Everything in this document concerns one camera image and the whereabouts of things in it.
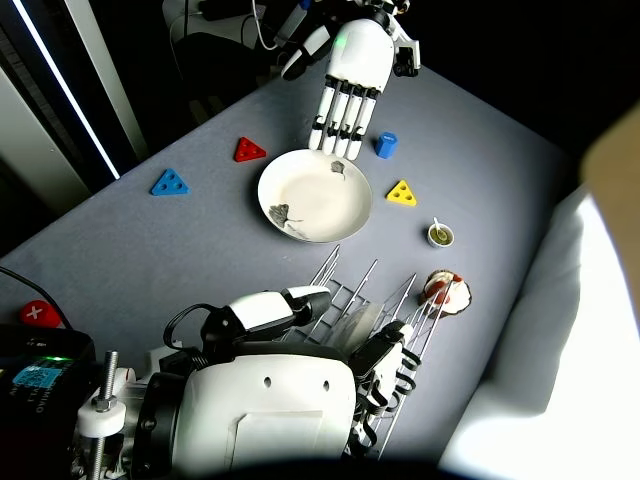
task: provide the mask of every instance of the white fabric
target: white fabric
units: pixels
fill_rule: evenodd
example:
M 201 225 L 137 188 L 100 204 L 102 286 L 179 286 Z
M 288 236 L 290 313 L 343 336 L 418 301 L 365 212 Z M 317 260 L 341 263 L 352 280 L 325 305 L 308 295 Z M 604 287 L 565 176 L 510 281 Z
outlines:
M 640 342 L 602 218 L 556 209 L 440 466 L 475 478 L 638 478 Z

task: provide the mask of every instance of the tabletop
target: tabletop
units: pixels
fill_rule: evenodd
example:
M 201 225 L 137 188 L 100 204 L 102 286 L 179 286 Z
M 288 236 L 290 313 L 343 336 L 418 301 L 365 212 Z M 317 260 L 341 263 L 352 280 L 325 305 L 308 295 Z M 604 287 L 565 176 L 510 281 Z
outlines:
M 2 265 L 47 289 L 74 327 L 93 337 L 98 355 L 117 349 L 123 365 L 140 371 L 144 351 L 161 345 L 164 325 L 183 308 L 308 283 L 334 245 L 282 235 L 263 216 L 256 188 L 270 160 L 306 147 L 324 68 L 294 82 L 274 80 L 242 99 L 25 242 Z M 398 137 L 387 160 L 373 149 L 384 131 Z M 241 136 L 268 157 L 234 162 Z M 365 227 L 341 243 L 335 277 L 357 284 L 379 259 L 363 290 L 370 300 L 384 300 L 413 272 L 417 294 L 440 268 L 462 275 L 472 290 L 471 307 L 434 333 L 385 453 L 437 460 L 546 230 L 567 159 L 422 68 L 417 78 L 392 76 L 356 163 L 371 185 L 373 209 Z M 149 194 L 166 168 L 176 170 L 189 194 Z M 385 200 L 400 179 L 409 183 L 416 207 Z M 434 215 L 455 231 L 450 248 L 426 241 Z M 0 278 L 0 320 L 15 321 L 34 298 Z M 201 318 L 185 320 L 176 338 L 197 343 Z

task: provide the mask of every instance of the white robotic hand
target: white robotic hand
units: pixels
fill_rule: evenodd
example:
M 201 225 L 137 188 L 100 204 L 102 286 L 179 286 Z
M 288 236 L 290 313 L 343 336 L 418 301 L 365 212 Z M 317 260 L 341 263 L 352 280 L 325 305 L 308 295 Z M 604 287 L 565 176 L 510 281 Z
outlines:
M 309 137 L 310 149 L 355 160 L 392 68 L 398 76 L 417 75 L 419 43 L 407 36 L 394 17 L 398 13 L 397 4 L 403 11 L 408 3 L 363 1 L 366 18 L 347 22 L 338 31 Z M 283 77 L 299 75 L 300 68 L 322 56 L 330 38 L 326 27 L 314 31 L 285 65 Z

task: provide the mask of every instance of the triangular block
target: triangular block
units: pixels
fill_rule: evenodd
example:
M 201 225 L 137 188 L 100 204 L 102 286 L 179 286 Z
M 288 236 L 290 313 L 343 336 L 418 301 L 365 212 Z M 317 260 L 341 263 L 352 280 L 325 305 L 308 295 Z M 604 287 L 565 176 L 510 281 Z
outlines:
M 189 187 L 175 170 L 167 168 L 160 179 L 151 189 L 151 195 L 184 195 L 189 193 Z
M 402 205 L 409 205 L 410 207 L 415 207 L 418 204 L 416 196 L 405 180 L 400 180 L 398 184 L 393 187 L 393 190 L 387 195 L 387 200 Z
M 247 137 L 241 137 L 233 158 L 236 162 L 246 162 L 247 160 L 255 160 L 266 156 L 267 151 L 265 149 L 253 143 Z

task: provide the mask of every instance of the blue block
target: blue block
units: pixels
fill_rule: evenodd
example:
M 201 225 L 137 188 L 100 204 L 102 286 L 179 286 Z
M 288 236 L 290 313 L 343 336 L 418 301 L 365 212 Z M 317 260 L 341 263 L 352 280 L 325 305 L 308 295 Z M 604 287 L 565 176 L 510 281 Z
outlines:
M 151 195 L 184 195 L 189 193 L 189 187 L 175 170 L 167 168 L 160 179 L 151 189 Z
M 382 158 L 390 158 L 393 155 L 393 152 L 396 151 L 396 147 L 398 146 L 398 137 L 396 137 L 391 132 L 384 132 L 378 138 L 378 143 L 376 144 L 376 155 Z

